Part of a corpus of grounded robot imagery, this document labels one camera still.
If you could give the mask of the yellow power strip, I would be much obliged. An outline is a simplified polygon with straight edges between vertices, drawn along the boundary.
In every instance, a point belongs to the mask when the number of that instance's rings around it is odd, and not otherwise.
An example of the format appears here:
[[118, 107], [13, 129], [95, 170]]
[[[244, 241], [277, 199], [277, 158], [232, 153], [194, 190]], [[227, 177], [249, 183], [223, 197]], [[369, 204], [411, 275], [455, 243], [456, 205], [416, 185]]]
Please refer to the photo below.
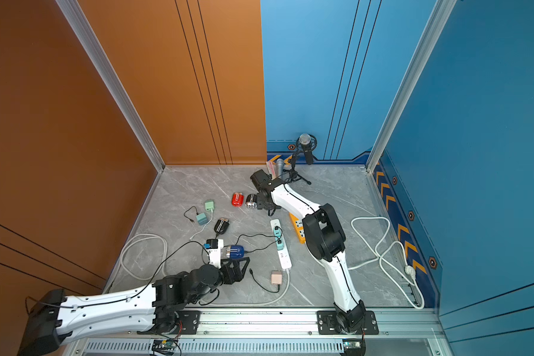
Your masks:
[[289, 214], [289, 217], [290, 217], [290, 219], [292, 221], [292, 224], [293, 224], [293, 227], [295, 229], [295, 233], [298, 236], [299, 242], [301, 244], [305, 244], [306, 243], [306, 236], [305, 236], [305, 231], [304, 231], [302, 220], [297, 218], [293, 214]]

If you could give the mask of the green USB charger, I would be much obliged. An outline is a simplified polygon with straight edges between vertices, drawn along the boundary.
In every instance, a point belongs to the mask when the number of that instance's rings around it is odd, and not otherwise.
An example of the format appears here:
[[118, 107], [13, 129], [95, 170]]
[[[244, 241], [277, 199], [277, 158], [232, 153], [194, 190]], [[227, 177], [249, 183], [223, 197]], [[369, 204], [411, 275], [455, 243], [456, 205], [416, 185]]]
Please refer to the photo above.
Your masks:
[[215, 210], [214, 201], [213, 200], [205, 201], [205, 209], [206, 211], [213, 212], [213, 210]]

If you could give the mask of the white power strip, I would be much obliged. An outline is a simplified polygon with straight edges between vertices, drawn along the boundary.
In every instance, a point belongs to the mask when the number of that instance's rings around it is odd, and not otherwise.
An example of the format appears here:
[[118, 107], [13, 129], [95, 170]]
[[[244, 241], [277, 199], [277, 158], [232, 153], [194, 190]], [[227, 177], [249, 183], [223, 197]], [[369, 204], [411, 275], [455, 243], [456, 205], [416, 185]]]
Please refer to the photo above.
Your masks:
[[272, 233], [274, 234], [274, 241], [276, 242], [277, 247], [277, 256], [279, 257], [281, 268], [283, 270], [290, 270], [292, 268], [292, 261], [289, 256], [289, 251], [279, 219], [271, 220], [270, 225]]

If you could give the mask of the red electric shaver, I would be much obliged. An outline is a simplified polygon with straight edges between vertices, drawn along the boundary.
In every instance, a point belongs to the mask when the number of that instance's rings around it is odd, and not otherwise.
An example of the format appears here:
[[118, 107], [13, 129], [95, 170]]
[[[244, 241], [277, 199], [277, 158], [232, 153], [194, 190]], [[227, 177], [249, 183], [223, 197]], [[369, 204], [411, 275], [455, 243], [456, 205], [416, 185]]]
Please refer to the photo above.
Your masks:
[[231, 204], [235, 207], [241, 207], [245, 203], [246, 196], [241, 192], [235, 192], [232, 195]]

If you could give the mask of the teal USB charger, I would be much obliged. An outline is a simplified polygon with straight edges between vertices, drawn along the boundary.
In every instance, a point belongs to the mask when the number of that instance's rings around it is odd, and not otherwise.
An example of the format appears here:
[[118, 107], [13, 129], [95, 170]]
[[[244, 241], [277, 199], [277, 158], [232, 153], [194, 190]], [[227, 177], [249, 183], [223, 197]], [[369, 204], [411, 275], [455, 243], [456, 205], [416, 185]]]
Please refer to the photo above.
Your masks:
[[199, 213], [199, 214], [196, 216], [196, 218], [197, 218], [197, 223], [198, 223], [199, 225], [206, 225], [206, 224], [209, 223], [209, 218], [208, 218], [208, 216], [206, 215], [206, 213], [204, 213], [204, 212], [203, 212], [203, 213]]

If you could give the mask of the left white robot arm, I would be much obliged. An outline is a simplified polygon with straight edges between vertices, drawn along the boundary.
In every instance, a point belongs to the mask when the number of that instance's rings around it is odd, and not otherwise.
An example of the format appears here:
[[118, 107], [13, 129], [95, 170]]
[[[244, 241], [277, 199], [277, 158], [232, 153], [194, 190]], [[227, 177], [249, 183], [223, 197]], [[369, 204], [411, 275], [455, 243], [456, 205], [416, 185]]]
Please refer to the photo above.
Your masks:
[[97, 335], [136, 332], [158, 335], [196, 332], [203, 297], [220, 286], [243, 280], [249, 258], [224, 259], [182, 271], [143, 287], [95, 296], [68, 296], [62, 289], [48, 292], [28, 310], [19, 355], [47, 355], [65, 344]]

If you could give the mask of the black electric shaver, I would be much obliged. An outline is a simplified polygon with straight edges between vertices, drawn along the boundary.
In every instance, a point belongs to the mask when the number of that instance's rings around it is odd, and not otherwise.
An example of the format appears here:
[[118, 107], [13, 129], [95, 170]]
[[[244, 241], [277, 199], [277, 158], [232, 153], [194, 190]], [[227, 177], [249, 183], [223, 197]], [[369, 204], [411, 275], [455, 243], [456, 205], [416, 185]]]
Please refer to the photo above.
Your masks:
[[245, 201], [246, 208], [256, 209], [258, 207], [258, 196], [256, 194], [249, 194]]
[[216, 236], [225, 234], [226, 231], [228, 230], [229, 225], [230, 225], [229, 219], [223, 218], [223, 217], [219, 218], [214, 225], [214, 232]]

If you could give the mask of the blue electric shaver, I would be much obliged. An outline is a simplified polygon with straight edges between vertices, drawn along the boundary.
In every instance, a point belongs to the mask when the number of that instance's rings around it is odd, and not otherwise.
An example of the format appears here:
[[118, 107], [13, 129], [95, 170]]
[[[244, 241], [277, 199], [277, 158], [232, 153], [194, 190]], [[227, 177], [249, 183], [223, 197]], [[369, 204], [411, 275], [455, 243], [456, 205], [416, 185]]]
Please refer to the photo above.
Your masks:
[[240, 245], [228, 245], [222, 248], [222, 259], [238, 260], [244, 258], [245, 249]]

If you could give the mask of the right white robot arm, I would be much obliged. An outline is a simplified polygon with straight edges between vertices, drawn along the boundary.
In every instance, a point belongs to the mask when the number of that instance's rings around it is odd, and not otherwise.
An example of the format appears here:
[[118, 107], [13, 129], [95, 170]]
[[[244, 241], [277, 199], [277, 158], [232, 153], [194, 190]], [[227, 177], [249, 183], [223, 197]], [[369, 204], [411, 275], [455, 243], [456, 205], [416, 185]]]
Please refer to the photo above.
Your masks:
[[335, 209], [301, 196], [280, 178], [273, 178], [263, 170], [251, 176], [258, 190], [258, 208], [272, 212], [284, 209], [301, 219], [306, 247], [320, 261], [334, 295], [337, 324], [341, 332], [358, 334], [363, 330], [366, 307], [355, 290], [346, 258], [346, 235]]

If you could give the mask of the pink USB charger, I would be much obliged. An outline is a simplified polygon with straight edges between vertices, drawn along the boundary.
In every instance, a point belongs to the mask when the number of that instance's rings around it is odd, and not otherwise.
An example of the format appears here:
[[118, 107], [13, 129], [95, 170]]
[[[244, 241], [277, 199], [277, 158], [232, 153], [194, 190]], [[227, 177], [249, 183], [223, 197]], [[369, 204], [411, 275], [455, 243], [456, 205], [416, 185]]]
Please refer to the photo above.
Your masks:
[[280, 286], [283, 283], [282, 271], [273, 271], [270, 280], [272, 285]]

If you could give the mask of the grey handheld microphone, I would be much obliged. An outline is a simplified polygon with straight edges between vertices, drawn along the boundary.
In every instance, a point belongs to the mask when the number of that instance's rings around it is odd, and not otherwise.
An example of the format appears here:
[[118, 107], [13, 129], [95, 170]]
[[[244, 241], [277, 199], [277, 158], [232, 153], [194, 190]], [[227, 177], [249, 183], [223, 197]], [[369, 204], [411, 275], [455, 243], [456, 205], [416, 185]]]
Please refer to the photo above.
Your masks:
[[275, 174], [276, 174], [276, 177], [281, 177], [284, 173], [284, 169], [285, 169], [285, 162], [283, 159], [281, 158], [278, 158], [276, 161], [275, 161]]

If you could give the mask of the black microphone on tripod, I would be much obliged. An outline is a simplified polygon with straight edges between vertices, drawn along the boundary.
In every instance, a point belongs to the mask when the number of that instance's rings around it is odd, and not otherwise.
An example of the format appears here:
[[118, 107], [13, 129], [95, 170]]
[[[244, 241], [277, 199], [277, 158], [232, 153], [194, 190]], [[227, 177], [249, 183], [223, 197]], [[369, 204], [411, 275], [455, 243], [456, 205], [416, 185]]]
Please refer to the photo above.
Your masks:
[[308, 166], [314, 163], [313, 151], [317, 148], [317, 139], [315, 136], [312, 136], [308, 133], [301, 134], [295, 143], [295, 151], [293, 152], [290, 165], [291, 169], [287, 171], [288, 177], [285, 180], [285, 183], [290, 184], [294, 182], [304, 181], [307, 185], [311, 185], [311, 181], [300, 175], [296, 171], [296, 165], [300, 155], [303, 155]]

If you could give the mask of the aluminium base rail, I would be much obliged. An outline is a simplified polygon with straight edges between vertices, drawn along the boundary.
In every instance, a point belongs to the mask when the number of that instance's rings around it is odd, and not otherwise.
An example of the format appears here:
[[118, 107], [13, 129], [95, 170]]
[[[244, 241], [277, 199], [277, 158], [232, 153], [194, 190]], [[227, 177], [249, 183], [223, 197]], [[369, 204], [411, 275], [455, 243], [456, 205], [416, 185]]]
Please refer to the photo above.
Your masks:
[[370, 308], [360, 335], [332, 334], [330, 309], [208, 308], [163, 355], [451, 355], [432, 309]]

